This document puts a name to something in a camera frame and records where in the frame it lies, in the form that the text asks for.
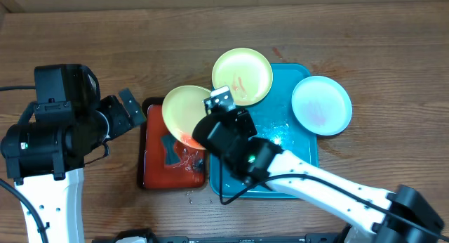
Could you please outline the hourglass green red sponge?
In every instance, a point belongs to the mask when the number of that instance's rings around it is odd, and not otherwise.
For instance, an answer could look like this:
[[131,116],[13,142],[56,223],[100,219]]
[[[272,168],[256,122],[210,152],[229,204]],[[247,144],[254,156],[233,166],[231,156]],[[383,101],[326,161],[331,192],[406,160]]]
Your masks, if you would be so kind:
[[165,165],[172,166],[180,163],[180,158],[175,151],[176,138],[171,134],[166,134],[161,137],[161,141],[166,150]]

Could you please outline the yellow plate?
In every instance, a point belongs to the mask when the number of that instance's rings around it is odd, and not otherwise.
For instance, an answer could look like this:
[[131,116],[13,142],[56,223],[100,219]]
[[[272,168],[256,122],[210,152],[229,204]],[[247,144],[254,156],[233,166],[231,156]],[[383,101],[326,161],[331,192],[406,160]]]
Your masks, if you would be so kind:
[[239,106],[260,102],[270,91],[273,80],[268,59],[251,48],[234,48],[223,53],[212,71],[213,87],[228,86]]
[[196,125],[206,116],[203,100],[210,90],[194,85],[179,86],[163,99],[162,117],[168,131],[182,144],[204,150],[192,137]]

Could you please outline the light blue plate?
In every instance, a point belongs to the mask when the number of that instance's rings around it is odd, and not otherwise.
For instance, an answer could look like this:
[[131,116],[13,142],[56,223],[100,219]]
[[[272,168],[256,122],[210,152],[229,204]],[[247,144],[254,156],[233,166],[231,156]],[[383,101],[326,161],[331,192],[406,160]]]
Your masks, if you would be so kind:
[[343,132],[353,114],[346,90],[335,80],[324,76],[310,76],[300,81],[294,88],[291,103],[299,123],[319,136]]

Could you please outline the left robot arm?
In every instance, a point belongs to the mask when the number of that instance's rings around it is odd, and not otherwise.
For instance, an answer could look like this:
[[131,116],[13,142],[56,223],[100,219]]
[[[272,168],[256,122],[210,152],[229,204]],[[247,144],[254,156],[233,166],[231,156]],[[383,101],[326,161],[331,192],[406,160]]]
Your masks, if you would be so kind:
[[1,185],[22,206],[29,242],[84,242],[84,157],[146,121],[124,89],[100,95],[97,77],[81,64],[34,70],[36,100],[1,140],[6,173]]

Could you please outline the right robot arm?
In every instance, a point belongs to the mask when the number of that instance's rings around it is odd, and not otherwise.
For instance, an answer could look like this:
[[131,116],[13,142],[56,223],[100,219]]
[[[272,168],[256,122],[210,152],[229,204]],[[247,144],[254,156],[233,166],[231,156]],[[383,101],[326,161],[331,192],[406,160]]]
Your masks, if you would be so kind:
[[437,242],[444,222],[422,195],[402,185],[397,192],[368,187],[312,166],[255,135],[243,110],[212,112],[193,139],[220,160],[247,190],[264,186],[295,196],[349,224],[343,242]]

